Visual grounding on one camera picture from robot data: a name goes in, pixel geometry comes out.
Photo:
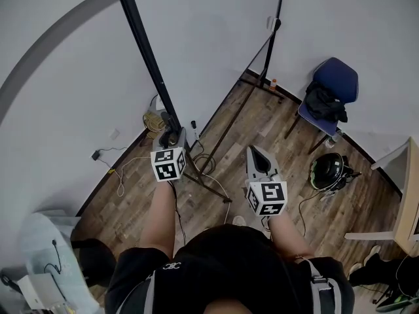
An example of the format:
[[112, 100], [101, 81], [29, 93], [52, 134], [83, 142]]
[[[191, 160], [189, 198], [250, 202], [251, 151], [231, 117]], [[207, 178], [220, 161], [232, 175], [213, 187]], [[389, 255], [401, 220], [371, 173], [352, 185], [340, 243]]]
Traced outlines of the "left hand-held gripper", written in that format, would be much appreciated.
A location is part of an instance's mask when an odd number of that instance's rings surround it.
[[181, 128], [176, 148], [168, 148], [168, 135], [159, 133], [153, 140], [151, 165], [158, 182], [174, 181], [181, 178], [186, 167], [185, 145], [187, 131]]

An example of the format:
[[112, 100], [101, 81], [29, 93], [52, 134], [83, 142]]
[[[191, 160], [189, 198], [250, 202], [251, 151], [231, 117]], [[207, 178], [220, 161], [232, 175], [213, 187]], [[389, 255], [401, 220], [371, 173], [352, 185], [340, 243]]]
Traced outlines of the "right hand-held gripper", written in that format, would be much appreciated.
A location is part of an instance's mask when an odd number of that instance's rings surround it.
[[287, 205], [287, 182], [279, 175], [279, 165], [274, 155], [265, 149], [250, 145], [246, 149], [247, 174], [246, 199], [258, 217], [280, 215]]

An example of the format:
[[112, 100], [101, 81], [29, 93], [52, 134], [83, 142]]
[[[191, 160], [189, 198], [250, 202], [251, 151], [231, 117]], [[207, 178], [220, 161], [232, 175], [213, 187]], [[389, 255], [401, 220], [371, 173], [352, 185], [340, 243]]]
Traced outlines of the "black metal stand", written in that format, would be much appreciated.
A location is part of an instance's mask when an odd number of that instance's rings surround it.
[[206, 128], [279, 26], [280, 0], [120, 0], [174, 128]]

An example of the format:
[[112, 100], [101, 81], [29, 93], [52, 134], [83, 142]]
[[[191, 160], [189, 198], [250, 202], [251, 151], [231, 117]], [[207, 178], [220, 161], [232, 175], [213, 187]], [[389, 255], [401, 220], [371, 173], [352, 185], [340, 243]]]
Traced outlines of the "person's left forearm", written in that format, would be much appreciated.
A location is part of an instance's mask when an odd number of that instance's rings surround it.
[[172, 185], [170, 182], [157, 183], [139, 240], [141, 248], [158, 249], [168, 258], [173, 257], [175, 210]]

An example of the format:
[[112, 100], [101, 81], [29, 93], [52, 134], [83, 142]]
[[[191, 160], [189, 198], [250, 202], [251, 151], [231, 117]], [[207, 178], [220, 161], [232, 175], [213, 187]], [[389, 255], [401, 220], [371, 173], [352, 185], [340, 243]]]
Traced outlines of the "person's right forearm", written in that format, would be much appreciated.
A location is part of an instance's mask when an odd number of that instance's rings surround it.
[[270, 217], [268, 227], [272, 241], [283, 258], [299, 261], [314, 257], [314, 250], [298, 231], [287, 211]]

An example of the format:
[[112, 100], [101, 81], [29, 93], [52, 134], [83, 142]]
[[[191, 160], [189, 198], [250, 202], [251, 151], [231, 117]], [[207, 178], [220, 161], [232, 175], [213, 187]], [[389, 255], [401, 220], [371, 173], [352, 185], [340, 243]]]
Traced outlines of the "black helmet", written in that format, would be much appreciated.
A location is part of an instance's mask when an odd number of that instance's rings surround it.
[[339, 153], [327, 153], [312, 162], [310, 184], [320, 192], [335, 192], [361, 175], [349, 165], [348, 157]]

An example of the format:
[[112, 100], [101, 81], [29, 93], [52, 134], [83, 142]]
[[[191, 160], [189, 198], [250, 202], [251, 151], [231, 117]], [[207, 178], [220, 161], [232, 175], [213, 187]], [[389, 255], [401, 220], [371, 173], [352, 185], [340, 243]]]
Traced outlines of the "clear plastic bottle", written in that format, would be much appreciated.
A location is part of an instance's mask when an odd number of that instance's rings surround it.
[[325, 141], [325, 146], [327, 148], [333, 148], [343, 137], [343, 132], [338, 130], [333, 136], [330, 136]]

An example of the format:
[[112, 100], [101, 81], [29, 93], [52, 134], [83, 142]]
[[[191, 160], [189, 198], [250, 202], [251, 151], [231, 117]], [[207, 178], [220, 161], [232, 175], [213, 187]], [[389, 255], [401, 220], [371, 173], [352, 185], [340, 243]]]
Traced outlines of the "black bag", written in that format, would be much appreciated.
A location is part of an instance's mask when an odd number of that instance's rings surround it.
[[343, 102], [337, 99], [330, 89], [312, 81], [306, 89], [305, 103], [308, 112], [316, 120], [347, 123], [348, 117]]

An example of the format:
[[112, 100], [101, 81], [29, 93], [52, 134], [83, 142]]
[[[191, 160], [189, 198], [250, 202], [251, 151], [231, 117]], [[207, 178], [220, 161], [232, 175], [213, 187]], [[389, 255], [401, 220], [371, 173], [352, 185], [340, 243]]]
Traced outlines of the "person's black shirt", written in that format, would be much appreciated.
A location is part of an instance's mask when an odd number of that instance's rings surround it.
[[173, 258], [134, 247], [118, 258], [105, 296], [106, 314], [204, 314], [216, 300], [236, 300], [252, 314], [314, 314], [316, 270], [331, 285], [319, 293], [321, 314], [352, 314], [354, 291], [330, 257], [284, 260], [260, 231], [224, 224], [198, 234]]

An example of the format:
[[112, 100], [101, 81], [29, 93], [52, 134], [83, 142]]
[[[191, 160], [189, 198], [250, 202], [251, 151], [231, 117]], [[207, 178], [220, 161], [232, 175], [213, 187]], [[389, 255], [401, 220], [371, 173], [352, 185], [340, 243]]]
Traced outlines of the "blue chair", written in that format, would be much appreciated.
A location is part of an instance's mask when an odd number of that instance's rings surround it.
[[[315, 68], [312, 81], [316, 81], [330, 89], [333, 95], [343, 102], [344, 105], [353, 103], [357, 100], [359, 93], [359, 77], [355, 70], [338, 58], [329, 58]], [[309, 112], [305, 103], [305, 97], [296, 111], [296, 119], [291, 125], [284, 138], [287, 139], [300, 119], [304, 119], [319, 131], [323, 132], [323, 137], [308, 151], [313, 153], [328, 137], [333, 136], [338, 131], [338, 122], [328, 122], [326, 120], [316, 120]]]

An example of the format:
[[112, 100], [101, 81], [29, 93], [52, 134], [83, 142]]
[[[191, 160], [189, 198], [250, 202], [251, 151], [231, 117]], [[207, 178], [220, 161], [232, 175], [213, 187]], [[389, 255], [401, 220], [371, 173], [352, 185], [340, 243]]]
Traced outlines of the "black round stool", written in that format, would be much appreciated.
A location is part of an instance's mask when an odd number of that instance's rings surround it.
[[72, 241], [71, 246], [79, 251], [79, 266], [87, 286], [107, 288], [117, 264], [110, 248], [98, 239]]

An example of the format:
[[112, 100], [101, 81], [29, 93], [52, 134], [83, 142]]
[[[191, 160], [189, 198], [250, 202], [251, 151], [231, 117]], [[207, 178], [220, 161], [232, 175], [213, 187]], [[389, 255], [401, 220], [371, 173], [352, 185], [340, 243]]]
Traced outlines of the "wooden desk with white legs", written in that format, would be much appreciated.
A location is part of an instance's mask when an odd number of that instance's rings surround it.
[[414, 252], [414, 246], [419, 242], [419, 234], [415, 232], [419, 223], [419, 145], [409, 137], [400, 147], [373, 163], [371, 169], [383, 169], [403, 154], [406, 155], [403, 189], [393, 229], [387, 232], [347, 233], [345, 239], [394, 241], [407, 255]]

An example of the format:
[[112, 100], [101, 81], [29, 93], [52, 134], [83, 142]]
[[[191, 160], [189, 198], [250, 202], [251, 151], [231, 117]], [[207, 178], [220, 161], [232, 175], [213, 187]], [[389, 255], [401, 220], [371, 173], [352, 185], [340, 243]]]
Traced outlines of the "light teal cloth-covered table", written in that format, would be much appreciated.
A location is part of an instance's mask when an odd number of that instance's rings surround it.
[[31, 214], [20, 230], [20, 250], [27, 272], [50, 273], [76, 314], [105, 314], [87, 287], [71, 246], [71, 234], [80, 219], [61, 209]]

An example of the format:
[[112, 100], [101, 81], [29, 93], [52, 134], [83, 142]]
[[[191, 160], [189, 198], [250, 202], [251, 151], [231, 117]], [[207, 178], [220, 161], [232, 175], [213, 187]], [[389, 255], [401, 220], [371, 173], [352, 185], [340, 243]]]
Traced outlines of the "white flat box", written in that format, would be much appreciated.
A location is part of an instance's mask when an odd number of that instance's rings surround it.
[[50, 273], [26, 275], [17, 281], [17, 285], [31, 309], [52, 309], [65, 303]]

